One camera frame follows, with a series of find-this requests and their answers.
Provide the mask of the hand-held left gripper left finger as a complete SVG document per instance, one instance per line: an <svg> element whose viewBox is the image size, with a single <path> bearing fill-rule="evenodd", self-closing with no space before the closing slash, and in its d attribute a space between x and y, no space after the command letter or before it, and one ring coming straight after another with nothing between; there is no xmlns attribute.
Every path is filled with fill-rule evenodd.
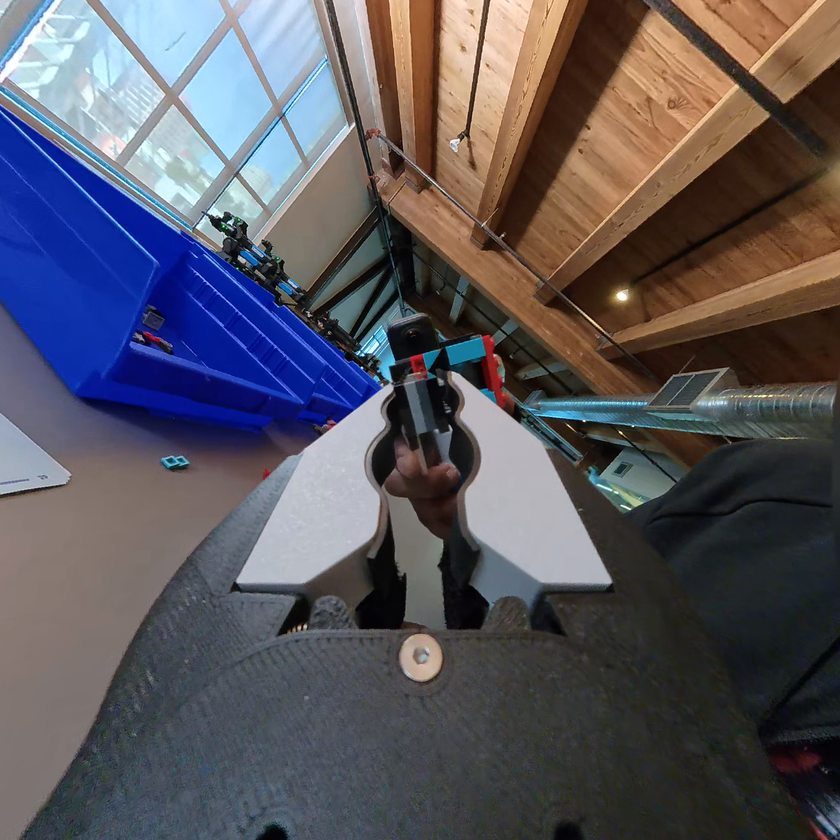
<svg viewBox="0 0 840 840"><path fill-rule="evenodd" d="M336 596L363 628L400 628L405 575L384 483L395 467L391 385L303 450L236 580L311 605Z"/></svg>

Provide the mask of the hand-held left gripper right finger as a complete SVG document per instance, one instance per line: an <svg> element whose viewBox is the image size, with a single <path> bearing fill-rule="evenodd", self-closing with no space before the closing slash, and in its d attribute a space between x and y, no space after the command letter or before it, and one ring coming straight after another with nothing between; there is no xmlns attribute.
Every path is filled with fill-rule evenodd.
<svg viewBox="0 0 840 840"><path fill-rule="evenodd" d="M613 578L551 453L458 373L448 459L461 483L444 544L447 629L475 629L500 599L532 620L551 596L599 596Z"/></svg>

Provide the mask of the red teal grey brick model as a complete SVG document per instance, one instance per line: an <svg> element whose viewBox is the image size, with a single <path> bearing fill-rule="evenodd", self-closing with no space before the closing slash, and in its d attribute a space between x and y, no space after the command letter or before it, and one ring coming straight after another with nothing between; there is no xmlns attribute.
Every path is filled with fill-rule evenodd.
<svg viewBox="0 0 840 840"><path fill-rule="evenodd" d="M396 422L409 448L418 453L423 471L442 460L439 437L455 420L457 398L448 383L462 375L499 408L513 412L515 404L504 386L504 374L494 339L485 334L441 340L428 319L428 352L390 369Z"/></svg>

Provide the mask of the pile of small bricks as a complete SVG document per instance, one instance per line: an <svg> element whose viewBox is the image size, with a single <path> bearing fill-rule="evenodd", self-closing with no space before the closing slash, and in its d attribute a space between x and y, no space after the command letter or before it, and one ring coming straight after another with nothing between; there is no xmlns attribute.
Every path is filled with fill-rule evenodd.
<svg viewBox="0 0 840 840"><path fill-rule="evenodd" d="M160 311L152 305L146 306L140 321L140 327L133 332L131 342L173 355L173 344L160 335L164 324L165 318Z"/></svg>

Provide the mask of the blue plastic bin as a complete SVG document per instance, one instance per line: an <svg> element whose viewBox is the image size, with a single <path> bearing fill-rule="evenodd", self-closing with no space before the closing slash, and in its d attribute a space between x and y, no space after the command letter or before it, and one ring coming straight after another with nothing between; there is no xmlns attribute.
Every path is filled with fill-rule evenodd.
<svg viewBox="0 0 840 840"><path fill-rule="evenodd" d="M380 390L189 234L2 110L2 304L75 396L260 429ZM131 342L146 306L174 354Z"/></svg>

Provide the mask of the person's right hand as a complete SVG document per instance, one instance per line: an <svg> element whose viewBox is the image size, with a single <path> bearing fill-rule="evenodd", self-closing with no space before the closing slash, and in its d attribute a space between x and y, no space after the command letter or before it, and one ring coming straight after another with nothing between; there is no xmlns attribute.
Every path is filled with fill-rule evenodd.
<svg viewBox="0 0 840 840"><path fill-rule="evenodd" d="M385 479L385 491L407 499L425 528L446 541L457 512L459 471L451 464L430 466L423 471L418 453L401 437L394 441L394 455L395 466Z"/></svg>

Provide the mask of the thin metal sprinkler pipe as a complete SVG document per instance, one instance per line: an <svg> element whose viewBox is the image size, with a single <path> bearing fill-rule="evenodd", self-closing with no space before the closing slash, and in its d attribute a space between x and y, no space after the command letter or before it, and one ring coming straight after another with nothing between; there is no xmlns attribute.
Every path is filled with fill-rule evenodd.
<svg viewBox="0 0 840 840"><path fill-rule="evenodd" d="M447 199L451 204L453 204L462 214L466 215L470 222L476 225L479 228L481 233L486 234L489 240L491 240L494 244L496 244L502 251L508 254L510 257L514 258L516 262L528 271L531 275L535 277L535 279L542 283L542 285L548 288L556 298L560 299L563 305L567 308L572 310L575 314L581 317L596 333L597 335L607 342L613 349L618 350L618 353L621 357L623 357L626 361L631 362L634 367L636 367L639 371L644 373L647 378L656 382L658 385L662 385L663 381L659 378L656 373L651 371L642 361L640 361L633 353L630 353L628 350L624 348L617 340L613 338L613 336L604 330L604 328L600 325L599 322L593 319L592 316L587 314L581 307L579 307L576 303L574 303L568 296L566 296L560 290L557 290L550 282L549 279L544 276L543 274L539 273L532 265L529 264L525 258L521 257L519 253L513 248L510 247L509 244L504 240L504 238L495 234L487 223L481 222L476 215L470 212L468 208L463 205L459 200L454 198L450 192L444 189L438 181L431 176L428 172L426 172L419 164L417 164L413 159L411 159L402 149L400 149L394 142L392 142L380 129L372 128L372 129L365 129L363 131L364 139L371 140L376 139L381 141L389 151L392 151L396 155L398 155L403 162L408 165L414 173L421 176L421 178L425 181L425 183L431 185L437 192L439 192L445 199Z"/></svg>

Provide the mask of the black equipment with green lights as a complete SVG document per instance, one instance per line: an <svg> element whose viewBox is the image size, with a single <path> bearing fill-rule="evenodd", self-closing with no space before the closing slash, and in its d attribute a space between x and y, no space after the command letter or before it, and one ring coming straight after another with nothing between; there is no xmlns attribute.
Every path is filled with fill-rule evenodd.
<svg viewBox="0 0 840 840"><path fill-rule="evenodd" d="M248 226L244 219L229 212L218 216L204 211L203 215L223 238L222 248L217 252L220 259L259 286L275 307L289 309L300 321L339 351L345 360L357 364L379 383L385 383L381 364L373 353L363 351L361 341L354 337L353 331L342 327L331 315L331 308L344 302L371 280L383 280L384 283L390 280L393 272L386 267L385 257L365 268L321 305L315 306L313 303L373 232L373 213L339 252L336 260L327 268L326 274L309 290L300 287L286 273L285 262L275 253L273 244L263 239L257 245L249 238Z"/></svg>

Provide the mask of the black rod with white spotlights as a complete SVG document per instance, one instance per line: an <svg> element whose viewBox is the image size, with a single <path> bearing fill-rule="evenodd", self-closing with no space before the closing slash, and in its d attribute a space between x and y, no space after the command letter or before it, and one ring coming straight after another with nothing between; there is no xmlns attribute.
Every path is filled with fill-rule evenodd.
<svg viewBox="0 0 840 840"><path fill-rule="evenodd" d="M449 142L449 147L455 153L459 151L460 145L470 137L471 126L474 119L476 108L476 94L478 88L478 80L480 77L481 60L484 51L485 40L487 36L487 24L490 11L490 1L483 1L481 7L481 14L479 19L478 36L476 41L476 54L474 60L474 68L471 78L471 85L469 91L469 104L465 119L465 127L459 134Z"/></svg>

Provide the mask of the black ceiling pipe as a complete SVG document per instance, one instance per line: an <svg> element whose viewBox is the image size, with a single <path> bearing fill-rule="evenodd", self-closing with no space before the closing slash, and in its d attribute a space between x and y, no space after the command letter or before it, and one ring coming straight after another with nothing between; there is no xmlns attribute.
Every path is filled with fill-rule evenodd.
<svg viewBox="0 0 840 840"><path fill-rule="evenodd" d="M336 48L336 51L337 51L337 54L338 54L339 66L340 66L342 77L343 77L344 88L347 92L347 95L348 95L349 101L350 101L350 110L352 112L353 123L355 125L355 129L356 129L358 139L359 139L359 143L360 143L360 149L361 149L362 156L363 156L364 167L365 167L366 174L367 174L367 177L368 177L367 181L369 183L369 187L370 187L371 195L372 195L372 200L373 200L373 205L374 205L374 210L375 210L375 213L376 213L376 216L377 216L378 227L381 229L381 232L383 234L384 241L385 241L385 250L386 250L386 253L387 253L388 258L389 258L390 263L391 263L392 274L393 274L393 286L394 286L394 291L395 291L395 294L396 294L396 299L397 299L397 302L398 302L399 311L400 311L401 317L404 318L407 315L407 306L405 304L404 297L403 297L400 270L399 270L399 268L397 266L397 263L396 263L395 250L394 250L393 241L392 241L392 233L391 233L389 223L388 223L388 221L385 217L384 205L382 203L382 198L381 198L381 195L379 193L378 186L377 186L377 182L376 182L376 178L375 178L375 170L373 168L373 164L372 164L372 160L371 160L371 154L370 154L369 149L368 149L368 145L367 145L368 143L367 143L367 140L365 138L365 131L364 131L364 125L363 125L363 121L362 121L362 117L361 117L360 104L359 104L359 101L356 97L355 90L354 90L354 84L353 84L353 79L352 79L352 74L351 74L351 69L350 69L349 58L348 58L346 48L345 48L344 43L343 43L343 37L342 37L342 34L341 34L341 30L340 30L339 17L338 17L338 14L337 14L337 10L336 10L334 1L324 1L323 3L324 3L324 6L325 6L325 9L326 9L325 11L326 11L328 22L329 22L331 37L332 37L332 40L334 42L334 45L335 45L335 48Z"/></svg>

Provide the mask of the white instruction booklet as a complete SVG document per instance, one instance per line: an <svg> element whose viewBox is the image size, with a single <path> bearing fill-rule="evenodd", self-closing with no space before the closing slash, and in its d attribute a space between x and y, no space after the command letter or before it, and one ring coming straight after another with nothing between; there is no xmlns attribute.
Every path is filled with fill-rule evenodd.
<svg viewBox="0 0 840 840"><path fill-rule="evenodd" d="M1 497L65 486L71 473L1 415Z"/></svg>

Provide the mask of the large paned window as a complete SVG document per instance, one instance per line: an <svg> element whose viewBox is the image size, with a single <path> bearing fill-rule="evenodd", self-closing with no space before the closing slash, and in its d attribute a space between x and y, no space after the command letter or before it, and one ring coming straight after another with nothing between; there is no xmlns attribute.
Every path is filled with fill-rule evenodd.
<svg viewBox="0 0 840 840"><path fill-rule="evenodd" d="M2 104L175 226L252 238L346 134L322 2L4 1Z"/></svg>

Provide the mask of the thick metal sprinkler pipe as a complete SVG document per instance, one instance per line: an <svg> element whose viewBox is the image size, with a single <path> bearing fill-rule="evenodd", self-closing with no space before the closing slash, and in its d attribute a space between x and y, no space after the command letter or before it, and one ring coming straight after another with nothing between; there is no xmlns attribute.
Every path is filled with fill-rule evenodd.
<svg viewBox="0 0 840 840"><path fill-rule="evenodd" d="M828 156L828 146L819 134L787 108L772 91L729 54L713 37L671 1L645 1L676 31L745 92L778 126L816 158Z"/></svg>

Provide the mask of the duct vent grille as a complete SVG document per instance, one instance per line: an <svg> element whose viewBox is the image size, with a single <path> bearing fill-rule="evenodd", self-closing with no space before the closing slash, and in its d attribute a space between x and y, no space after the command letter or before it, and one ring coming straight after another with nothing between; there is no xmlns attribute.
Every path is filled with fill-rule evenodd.
<svg viewBox="0 0 840 840"><path fill-rule="evenodd" d="M739 387L739 378L729 367L674 374L648 401L644 410L662 416L698 416L698 404Z"/></svg>

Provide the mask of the silver spiral air duct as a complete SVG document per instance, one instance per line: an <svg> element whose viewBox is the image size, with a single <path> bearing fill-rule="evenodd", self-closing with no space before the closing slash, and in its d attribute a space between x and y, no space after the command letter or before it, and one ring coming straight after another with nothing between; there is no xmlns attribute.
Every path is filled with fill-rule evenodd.
<svg viewBox="0 0 840 840"><path fill-rule="evenodd" d="M556 418L744 439L810 438L834 441L835 383L708 387L689 400L687 388L655 394L548 397L531 394L525 410Z"/></svg>

